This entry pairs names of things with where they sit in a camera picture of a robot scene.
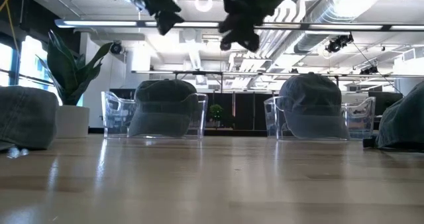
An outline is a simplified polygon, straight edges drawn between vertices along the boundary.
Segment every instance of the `green plant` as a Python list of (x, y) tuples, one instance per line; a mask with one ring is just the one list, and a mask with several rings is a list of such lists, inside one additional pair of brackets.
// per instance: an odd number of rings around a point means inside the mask
[(209, 110), (214, 121), (220, 121), (222, 119), (224, 109), (220, 105), (211, 105)]
[(47, 62), (38, 59), (53, 80), (62, 103), (64, 105), (77, 105), (89, 83), (99, 75), (101, 61), (109, 52), (112, 43), (104, 44), (94, 58), (85, 64), (84, 54), (74, 59), (69, 48), (57, 34), (50, 31), (48, 36), (50, 40)]

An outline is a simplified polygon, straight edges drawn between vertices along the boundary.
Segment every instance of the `denim cap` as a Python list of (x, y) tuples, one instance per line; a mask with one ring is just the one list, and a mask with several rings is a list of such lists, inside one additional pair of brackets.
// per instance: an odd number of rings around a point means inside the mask
[(292, 76), (280, 90), (277, 104), (287, 127), (301, 139), (349, 139), (339, 87), (329, 78), (309, 72)]
[(184, 136), (197, 107), (196, 92), (193, 85), (181, 80), (142, 82), (135, 93), (136, 111), (129, 136)]
[(384, 111), (376, 146), (424, 150), (424, 82)]
[(47, 149), (56, 136), (56, 95), (42, 89), (0, 87), (0, 150)]

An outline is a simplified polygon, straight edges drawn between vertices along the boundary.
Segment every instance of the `desk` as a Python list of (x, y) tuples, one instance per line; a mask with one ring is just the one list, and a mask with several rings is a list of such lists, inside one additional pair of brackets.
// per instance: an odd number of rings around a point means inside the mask
[(93, 135), (0, 167), (0, 223), (424, 221), (424, 155), (361, 142)]

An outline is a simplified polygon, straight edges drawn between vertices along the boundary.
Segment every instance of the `black object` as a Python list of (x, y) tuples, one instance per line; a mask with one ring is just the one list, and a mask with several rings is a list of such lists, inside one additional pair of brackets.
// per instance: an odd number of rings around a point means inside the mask
[(403, 95), (401, 93), (392, 93), (392, 92), (379, 92), (379, 91), (370, 91), (368, 92), (369, 97), (376, 98), (376, 114), (383, 115), (384, 111), (393, 105), (395, 102), (402, 99)]
[(350, 33), (349, 35), (340, 35), (334, 39), (331, 39), (329, 45), (325, 47), (325, 50), (330, 53), (338, 52), (340, 51), (340, 49), (347, 46), (348, 43), (351, 43), (353, 41), (354, 40), (352, 33)]
[(119, 55), (123, 52), (124, 48), (121, 45), (121, 41), (114, 41), (111, 46), (111, 53)]
[(379, 73), (377, 66), (371, 66), (370, 68), (363, 69), (359, 72), (360, 75), (369, 75), (369, 74), (377, 74)]
[(184, 20), (176, 13), (181, 11), (172, 0), (128, 0), (138, 9), (148, 11), (150, 16), (154, 15), (157, 27), (161, 35), (165, 35), (176, 23)]
[(259, 36), (254, 26), (260, 26), (266, 16), (272, 16), (276, 7), (284, 0), (223, 0), (228, 13), (219, 24), (219, 32), (227, 33), (221, 41), (221, 50), (228, 50), (237, 42), (251, 52), (259, 49)]
[(373, 135), (373, 136), (371, 136), (371, 138), (368, 138), (368, 139), (363, 139), (362, 140), (362, 147), (364, 147), (364, 148), (375, 148), (376, 139), (377, 139), (376, 135)]

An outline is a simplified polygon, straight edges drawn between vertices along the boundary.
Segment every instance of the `ceiling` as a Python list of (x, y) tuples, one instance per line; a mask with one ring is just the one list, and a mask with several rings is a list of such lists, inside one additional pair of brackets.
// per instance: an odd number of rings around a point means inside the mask
[[(123, 0), (35, 0), (41, 5), (50, 9), (53, 13), (63, 19), (98, 19), (98, 20), (152, 20), (148, 15), (139, 13), (136, 8)], [(195, 0), (176, 0), (182, 8), (180, 15), (186, 21), (222, 21), (226, 13), (223, 9), (221, 0), (212, 0), (212, 7), (208, 12), (201, 12), (195, 7)], [(305, 1), (305, 10), (314, 4), (316, 0)], [(349, 6), (356, 7), (361, 1), (351, 1)], [(420, 24), (424, 22), (424, 0), (376, 0), (376, 2), (364, 13), (355, 18), (356, 23), (413, 23)], [(181, 42), (180, 31), (171, 30), (166, 36), (160, 36), (155, 29), (151, 28), (108, 28), (98, 29), (95, 32), (90, 31), (93, 37), (101, 37), (102, 40), (122, 36), (122, 34), (143, 34), (145, 40), (154, 50), (152, 55), (152, 64), (161, 69), (175, 70), (175, 64), (183, 64), (190, 60), (191, 46)], [(200, 34), (219, 35), (216, 30), (203, 29)], [(399, 56), (402, 51), (409, 50), (416, 44), (424, 44), (424, 33), (422, 32), (354, 32), (354, 42), (368, 59), (378, 58), (379, 71), (381, 73), (390, 73), (394, 64), (394, 58)], [(134, 40), (125, 41), (128, 47), (136, 44), (137, 36)], [(358, 48), (349, 45), (336, 54), (330, 56), (324, 51), (326, 40), (314, 48), (306, 56), (300, 56), (295, 62), (288, 62), (284, 68), (287, 72), (292, 66), (298, 68), (300, 72), (338, 72), (349, 73), (352, 68), (366, 62), (365, 57), (358, 51)], [(201, 42), (197, 44), (198, 54), (202, 61), (215, 60), (229, 62), (231, 54), (240, 54), (240, 46), (233, 46), (228, 52), (222, 52), (219, 49), (219, 42)], [(242, 53), (242, 58), (254, 57), (254, 54)]]

